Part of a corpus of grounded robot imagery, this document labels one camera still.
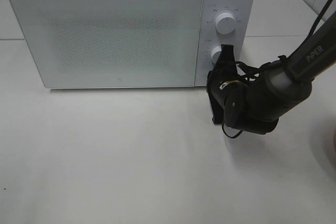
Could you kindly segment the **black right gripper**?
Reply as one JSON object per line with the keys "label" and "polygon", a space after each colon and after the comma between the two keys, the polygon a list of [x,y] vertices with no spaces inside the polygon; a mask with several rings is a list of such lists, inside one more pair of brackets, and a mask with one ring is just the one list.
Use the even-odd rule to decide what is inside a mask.
{"label": "black right gripper", "polygon": [[212,122],[222,124],[225,119],[225,103],[235,90],[247,88],[240,80],[234,56],[234,45],[221,44],[219,60],[208,73],[206,92],[212,110]]}

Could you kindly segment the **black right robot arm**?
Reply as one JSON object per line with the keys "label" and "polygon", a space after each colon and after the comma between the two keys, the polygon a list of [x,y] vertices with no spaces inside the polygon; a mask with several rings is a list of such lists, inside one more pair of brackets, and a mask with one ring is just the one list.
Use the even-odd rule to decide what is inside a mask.
{"label": "black right robot arm", "polygon": [[215,125],[265,135],[279,118],[307,99],[316,76],[335,64],[335,14],[289,56],[259,68],[235,61],[234,47],[221,45],[206,91]]}

